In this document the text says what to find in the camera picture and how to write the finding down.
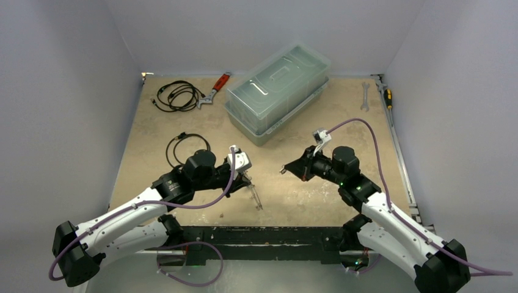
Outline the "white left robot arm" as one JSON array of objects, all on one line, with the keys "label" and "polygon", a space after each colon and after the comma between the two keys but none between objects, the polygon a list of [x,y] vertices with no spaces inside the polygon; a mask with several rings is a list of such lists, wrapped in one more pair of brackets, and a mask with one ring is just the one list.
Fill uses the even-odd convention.
[{"label": "white left robot arm", "polygon": [[214,153],[198,150],[121,206],[79,224],[61,223],[54,233],[48,278],[75,287],[115,257],[160,246],[176,249],[182,233],[169,212],[208,208],[250,186],[246,171],[251,166],[247,153],[236,145],[220,166]]}]

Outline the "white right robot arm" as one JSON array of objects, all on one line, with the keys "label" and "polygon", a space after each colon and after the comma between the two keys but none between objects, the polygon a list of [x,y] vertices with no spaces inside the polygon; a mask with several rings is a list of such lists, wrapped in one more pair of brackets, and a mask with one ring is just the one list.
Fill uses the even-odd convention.
[{"label": "white right robot arm", "polygon": [[464,246],[446,242],[403,213],[362,174],[352,148],[338,146],[327,157],[310,146],[282,167],[285,172],[302,181],[317,176],[336,184],[341,199],[358,211],[343,225],[341,249],[373,249],[405,271],[420,292],[457,292],[470,281]]}]

